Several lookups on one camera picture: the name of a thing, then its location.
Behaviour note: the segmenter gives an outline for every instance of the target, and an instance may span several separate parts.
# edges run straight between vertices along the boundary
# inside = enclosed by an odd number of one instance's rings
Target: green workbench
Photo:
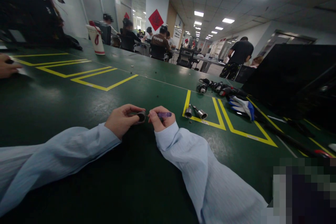
[[[273,166],[280,158],[303,157],[258,123],[232,113],[225,98],[210,89],[205,95],[196,92],[200,78],[227,80],[109,46],[105,56],[97,56],[91,41],[78,40],[83,51],[17,47],[9,53],[24,68],[20,75],[0,80],[1,147],[42,144],[74,126],[93,128],[114,108],[131,103],[147,111],[162,105],[175,113],[180,127],[204,137],[218,161],[267,202],[272,199]],[[208,118],[183,117],[189,102]],[[265,115],[278,117],[254,103]],[[327,149],[333,140],[308,122],[304,123],[316,135],[313,140],[285,123],[272,123],[313,149]],[[148,123],[133,126],[122,144],[79,173],[28,193],[1,223],[72,220],[197,223],[181,173],[157,149]]]

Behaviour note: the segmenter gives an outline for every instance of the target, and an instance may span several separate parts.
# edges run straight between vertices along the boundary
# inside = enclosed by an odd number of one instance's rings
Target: brown shirt
[[[170,46],[169,46],[169,42],[168,40],[166,39],[166,36],[163,35],[163,34],[155,34],[153,37],[152,37],[152,41],[151,41],[152,44],[156,44],[158,46],[163,46],[163,47],[166,47],[167,48],[167,51],[170,51]]]

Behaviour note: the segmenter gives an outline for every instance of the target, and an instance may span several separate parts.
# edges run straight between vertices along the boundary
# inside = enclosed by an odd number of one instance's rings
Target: poster
[[[176,15],[176,20],[175,20],[174,35],[173,36],[172,36],[172,34],[170,35],[173,38],[177,48],[179,47],[182,28],[183,28],[182,20],[180,19],[180,16],[177,14]]]

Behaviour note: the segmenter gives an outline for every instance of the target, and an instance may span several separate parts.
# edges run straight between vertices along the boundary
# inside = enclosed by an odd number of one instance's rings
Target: black t-shirt
[[[234,50],[234,54],[228,63],[234,62],[240,65],[244,64],[247,57],[252,55],[253,49],[253,45],[247,40],[240,40],[236,42],[233,47],[231,47],[231,50]]]

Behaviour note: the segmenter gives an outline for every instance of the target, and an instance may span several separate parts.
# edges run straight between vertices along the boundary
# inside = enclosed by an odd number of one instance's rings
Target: metal nozzle
[[[191,104],[189,103],[189,106],[188,108],[185,109],[185,112],[184,112],[184,117],[186,118],[191,118],[193,115],[191,113]]]
[[[205,113],[203,110],[198,110],[198,108],[196,108],[194,105],[192,105],[192,107],[197,111],[197,116],[199,117],[199,118],[201,118],[202,120],[204,120],[205,118],[207,118],[208,117],[208,114],[207,113]]]

